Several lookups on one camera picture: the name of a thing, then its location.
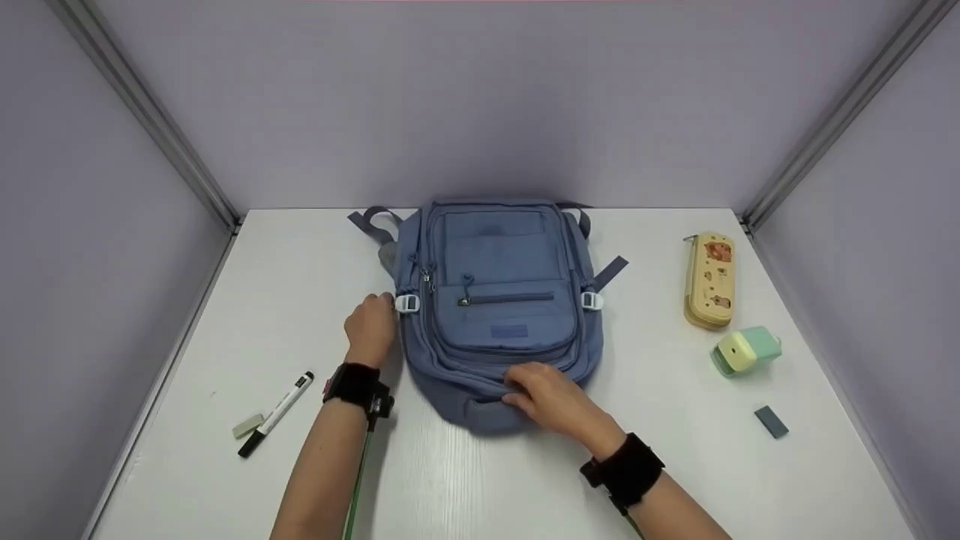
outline white plastic buckle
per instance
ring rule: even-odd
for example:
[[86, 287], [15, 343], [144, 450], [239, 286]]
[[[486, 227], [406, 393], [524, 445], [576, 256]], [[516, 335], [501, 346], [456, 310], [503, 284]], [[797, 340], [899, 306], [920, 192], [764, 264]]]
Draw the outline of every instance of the white plastic buckle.
[[580, 293], [580, 306], [587, 311], [599, 311], [603, 309], [603, 297], [595, 292]]
[[397, 313], [416, 313], [420, 311], [420, 297], [416, 294], [404, 294], [394, 300], [394, 309]]

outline eraser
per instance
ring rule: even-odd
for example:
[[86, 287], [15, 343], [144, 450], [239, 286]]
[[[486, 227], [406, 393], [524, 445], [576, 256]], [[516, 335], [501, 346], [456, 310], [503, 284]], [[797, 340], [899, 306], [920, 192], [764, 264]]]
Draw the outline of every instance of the eraser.
[[754, 411], [754, 414], [775, 439], [779, 439], [790, 432], [783, 422], [780, 421], [780, 418], [777, 417], [777, 414], [774, 413], [774, 409], [770, 408], [769, 405], [757, 409]]
[[233, 428], [233, 438], [239, 439], [240, 437], [246, 435], [247, 433], [259, 428], [261, 424], [263, 424], [263, 415], [254, 414], [253, 416], [237, 424]]

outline yellow pencil case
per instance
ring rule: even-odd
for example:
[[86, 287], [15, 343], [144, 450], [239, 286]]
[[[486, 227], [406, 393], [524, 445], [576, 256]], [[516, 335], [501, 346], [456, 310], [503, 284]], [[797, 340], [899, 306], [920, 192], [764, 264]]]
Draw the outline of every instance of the yellow pencil case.
[[720, 233], [689, 237], [684, 316], [692, 325], [722, 330], [733, 319], [733, 241]]

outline white eraser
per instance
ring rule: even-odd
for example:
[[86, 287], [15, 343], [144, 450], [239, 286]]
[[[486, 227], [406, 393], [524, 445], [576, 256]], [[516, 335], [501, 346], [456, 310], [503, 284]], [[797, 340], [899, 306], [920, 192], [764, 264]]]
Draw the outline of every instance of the white eraser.
[[233, 438], [239, 439], [240, 437], [246, 435], [247, 433], [259, 428], [260, 424], [263, 424], [263, 415], [254, 414], [253, 416], [237, 424], [233, 428]]

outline backpack label patch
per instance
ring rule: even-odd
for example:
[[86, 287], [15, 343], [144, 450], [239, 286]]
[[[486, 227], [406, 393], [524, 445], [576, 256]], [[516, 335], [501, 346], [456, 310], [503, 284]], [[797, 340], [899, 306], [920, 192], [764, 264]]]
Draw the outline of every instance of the backpack label patch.
[[526, 337], [527, 335], [527, 325], [493, 325], [490, 327], [490, 337], [495, 339]]

